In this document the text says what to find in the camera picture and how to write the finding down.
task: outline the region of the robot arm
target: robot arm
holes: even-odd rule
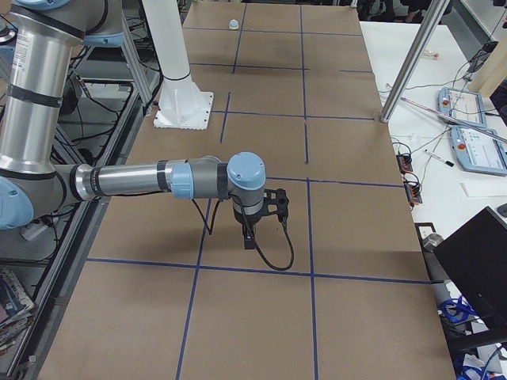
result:
[[[285,191],[265,189],[264,163],[256,154],[236,154],[228,163],[204,157],[99,168],[53,165],[51,146],[71,49],[84,40],[121,44],[120,0],[17,0],[11,13],[19,30],[0,134],[0,229],[97,197],[172,192],[189,200],[232,198],[246,249],[261,254],[254,227],[263,216],[278,215],[287,235]],[[183,42],[179,45],[188,66]]]

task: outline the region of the blue tape line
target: blue tape line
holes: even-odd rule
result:
[[[184,26],[183,29],[189,30],[230,30],[229,28],[197,28],[193,26]]]
[[[88,257],[86,261],[93,263],[111,263],[111,264],[130,264],[130,265],[147,265],[154,267],[169,267],[169,268],[190,268],[194,269],[196,266],[191,264],[175,264],[175,263],[161,263],[157,261],[139,261],[139,260],[117,260],[117,259],[102,259],[95,257]]]
[[[310,163],[310,142],[308,140],[308,125],[307,120],[304,120],[304,163]]]
[[[183,29],[190,30],[227,30],[228,28],[197,28],[192,26],[184,26]],[[276,30],[251,30],[251,29],[243,29],[243,32],[254,32],[254,33],[282,33],[282,34],[300,34],[301,32],[282,32]],[[353,36],[353,37],[362,37],[362,34],[355,33],[324,33],[324,32],[304,32],[303,34],[310,35],[324,35],[324,36]]]
[[[86,261],[96,263],[110,263],[110,264],[128,264],[128,265],[146,265],[155,267],[168,267],[168,268],[187,268],[196,269],[196,265],[192,264],[175,264],[175,263],[161,263],[157,261],[139,261],[139,260],[121,260],[121,259],[105,259],[105,258],[94,258],[89,257]],[[311,273],[306,272],[277,272],[267,269],[251,269],[251,268],[234,268],[234,267],[214,267],[211,265],[199,265],[200,270],[217,271],[217,272],[242,272],[242,273],[258,273],[265,275],[279,275],[279,276],[299,276],[299,277],[311,277]],[[429,281],[419,281],[412,279],[384,279],[380,277],[364,277],[360,275],[331,275],[325,273],[315,273],[315,278],[323,279],[349,279],[356,281],[372,281],[372,282],[384,282],[384,283],[414,283],[420,285],[431,285]]]
[[[266,177],[268,180],[273,181],[296,181],[296,182],[306,182],[310,181],[315,184],[350,184],[353,186],[374,186],[377,188],[403,188],[402,184],[374,184],[368,182],[348,182],[345,180],[312,180],[311,178],[305,180],[304,178],[290,178],[290,177]]]
[[[319,184],[350,184],[353,186],[374,186],[377,188],[404,188],[402,184],[375,184],[369,182],[349,182],[346,180],[310,180]]]
[[[215,113],[225,113],[225,111],[213,110]],[[228,111],[236,115],[259,115],[259,116],[279,116],[279,117],[301,117],[307,119],[331,119],[331,120],[370,120],[375,119],[371,117],[352,117],[352,116],[313,116],[313,115],[291,115],[288,113],[265,113],[265,112],[248,112],[248,111]]]
[[[273,181],[296,181],[296,182],[306,182],[307,180],[303,178],[287,178],[287,177],[266,177],[266,180]]]
[[[383,279],[381,277],[363,277],[361,275],[326,275],[323,273],[316,273],[314,277],[319,279],[348,279],[375,283],[409,283],[414,285],[432,285],[431,281],[422,281],[416,279]]]
[[[227,115],[229,113],[230,102],[231,102],[231,91],[229,91],[229,93],[227,94],[227,104],[225,106],[225,115],[223,117],[223,122],[222,122],[222,133],[220,134],[220,143],[223,143],[223,135],[225,133],[225,124],[227,122]]]
[[[305,32],[304,34],[323,35],[323,36],[351,36],[351,37],[362,37],[362,34],[355,33],[324,33],[324,32]]]
[[[304,115],[304,163],[310,163],[310,149],[308,147],[308,125],[307,125],[307,79],[304,65],[304,38],[303,38],[303,10],[299,6],[299,27],[301,34],[301,72],[303,74],[303,115]]]
[[[284,31],[281,31],[281,30],[251,30],[251,29],[245,29],[245,32],[252,32],[252,33],[300,34],[300,32],[284,32]]]
[[[209,211],[212,206],[212,200],[210,199],[208,201],[208,208],[206,210],[206,220],[208,220],[209,217]],[[180,350],[180,357],[177,361],[177,371],[176,371],[176,380],[179,380],[181,376],[181,367],[183,365],[183,356],[185,355],[185,347],[187,344],[187,336],[189,334],[189,326],[190,326],[190,317],[192,316],[192,308],[193,308],[193,300],[196,295],[196,288],[197,288],[197,278],[199,277],[199,266],[200,266],[200,259],[203,256],[203,248],[204,248],[204,238],[206,237],[206,226],[203,226],[203,233],[200,238],[200,246],[199,246],[199,256],[197,257],[197,264],[196,264],[196,272],[193,276],[193,284],[192,284],[192,293],[190,294],[190,302],[189,302],[189,308],[187,310],[187,318],[185,321],[185,329],[183,330],[183,339],[181,341],[181,350]]]
[[[290,115],[286,113],[263,113],[263,112],[244,112],[244,111],[229,111],[237,115],[259,115],[259,116],[281,116],[281,117],[304,117],[303,115]]]
[[[304,272],[278,272],[278,271],[270,271],[267,269],[212,267],[212,266],[207,266],[207,265],[201,265],[200,268],[206,269],[209,271],[221,271],[221,272],[242,272],[242,273],[259,273],[259,274],[263,274],[263,275],[310,277],[310,273],[304,273]]]
[[[339,120],[371,120],[375,121],[372,117],[358,117],[358,116],[315,116],[307,115],[311,119],[339,119]]]
[[[339,70],[342,73],[369,73],[373,74],[371,70]]]
[[[236,65],[238,64],[238,55],[239,55],[239,45],[241,44],[241,36],[243,34],[243,25],[245,24],[245,15],[246,15],[246,7],[248,6],[245,3],[245,9],[243,10],[243,19],[241,21],[241,28],[239,29],[239,38],[238,38],[238,46],[236,47],[236,56],[234,58],[234,67],[232,68],[232,74],[236,72]]]
[[[217,67],[234,67],[226,63],[190,63],[192,66],[217,66]],[[270,70],[302,70],[300,67],[278,67],[278,66],[254,66],[254,65],[235,65],[236,67],[244,67],[246,69],[270,69]]]
[[[311,223],[311,183],[309,178],[307,178],[307,206],[308,206],[308,242],[310,249],[311,320],[314,339],[314,380],[318,380],[317,311],[315,307],[315,274],[314,274],[314,244],[313,244],[314,238]]]

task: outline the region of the blue joint cap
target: blue joint cap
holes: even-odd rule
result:
[[[193,175],[190,164],[173,166],[170,185],[175,198],[193,199]]]
[[[70,0],[16,0],[13,2],[19,6],[24,6],[29,10],[55,10],[60,6],[66,5]]]
[[[0,230],[25,226],[33,219],[30,199],[17,185],[0,177]]]
[[[86,36],[84,44],[86,46],[95,46],[98,48],[119,48],[124,42],[124,33],[117,34],[97,34]]]
[[[255,191],[266,183],[266,168],[262,158],[254,153],[241,152],[227,165],[229,181],[243,190]]]

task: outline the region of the small white object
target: small white object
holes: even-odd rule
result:
[[[461,187],[469,198],[507,196],[507,184],[503,180],[481,180],[462,182]]]
[[[229,29],[237,30],[239,29],[239,22],[238,20],[235,20],[234,18],[229,21]]]
[[[436,59],[438,59],[438,57],[440,57],[440,54],[438,54],[436,51],[431,51],[431,50],[425,49],[422,52],[422,58],[436,60]]]

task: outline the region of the pen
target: pen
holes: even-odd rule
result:
[[[443,162],[445,165],[447,166],[451,166],[453,167],[454,164],[450,161],[445,161],[442,157],[438,157],[436,154],[434,154],[433,152],[429,152],[427,149],[425,150],[425,153],[430,156],[430,157],[433,157],[435,158],[436,160],[440,161],[440,162]]]

